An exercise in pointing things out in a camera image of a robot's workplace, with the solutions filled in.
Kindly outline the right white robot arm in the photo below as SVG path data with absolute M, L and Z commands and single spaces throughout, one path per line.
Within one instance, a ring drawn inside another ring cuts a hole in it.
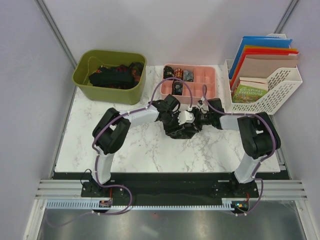
M 266 112 L 226 113 L 219 98 L 202 98 L 193 107 L 193 124 L 198 130 L 212 126 L 219 130 L 234 130 L 240 134 L 244 155 L 229 181 L 229 191 L 242 196 L 255 183 L 262 162 L 270 158 L 281 146 L 280 137 Z

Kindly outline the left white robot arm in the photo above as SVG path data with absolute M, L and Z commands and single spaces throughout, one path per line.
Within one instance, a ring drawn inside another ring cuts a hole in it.
M 164 100 L 151 101 L 147 106 L 128 111 L 109 108 L 92 132 L 92 148 L 97 152 L 92 171 L 95 181 L 92 191 L 99 197 L 109 193 L 108 181 L 111 179 L 114 155 L 123 146 L 131 128 L 157 121 L 170 123 L 180 106 L 180 102 L 174 96 L 168 95 Z

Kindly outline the dark green leaf-patterned tie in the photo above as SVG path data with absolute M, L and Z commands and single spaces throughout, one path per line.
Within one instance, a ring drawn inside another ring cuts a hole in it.
M 178 125 L 170 132 L 170 137 L 175 140 L 191 139 L 196 133 L 199 133 L 202 128 L 193 123 L 185 123 Z

